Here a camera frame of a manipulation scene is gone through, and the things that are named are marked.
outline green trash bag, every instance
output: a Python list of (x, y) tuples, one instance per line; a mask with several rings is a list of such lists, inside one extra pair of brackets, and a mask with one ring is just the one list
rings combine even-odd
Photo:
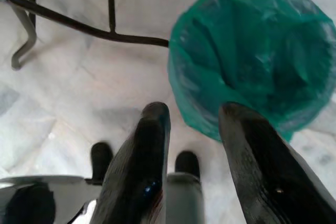
[(169, 47), (184, 121), (218, 141), (225, 102), (258, 111), (289, 141), (335, 87), (335, 26), (311, 0), (198, 0), (178, 19)]

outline person's foot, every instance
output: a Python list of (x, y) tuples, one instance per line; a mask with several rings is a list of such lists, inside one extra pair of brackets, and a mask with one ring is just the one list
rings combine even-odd
[(189, 173), (200, 179), (200, 166), (197, 156), (190, 151), (181, 152), (175, 161), (175, 172)]
[(113, 153), (107, 143), (99, 142), (91, 148), (92, 180), (103, 182), (105, 173), (112, 161)]

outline marble floor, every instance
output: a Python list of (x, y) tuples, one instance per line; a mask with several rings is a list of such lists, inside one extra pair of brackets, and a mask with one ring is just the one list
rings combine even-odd
[[(195, 0), (116, 0), (117, 31), (169, 38), (171, 28)], [(314, 0), (336, 20), (334, 0)], [(107, 0), (37, 0), (41, 5), (108, 29)], [(0, 2), (0, 176), (68, 174), (91, 176), (89, 151), (107, 141), (116, 152), (149, 102), (171, 111), (171, 172), (181, 150), (201, 164), (207, 224), (244, 223), (223, 147), (187, 127), (167, 78), (168, 50), (119, 44), (37, 18), (38, 42), (21, 71), (11, 55), (26, 34)], [(336, 99), (292, 146), (336, 197)], [(76, 223), (89, 223), (86, 216)]]

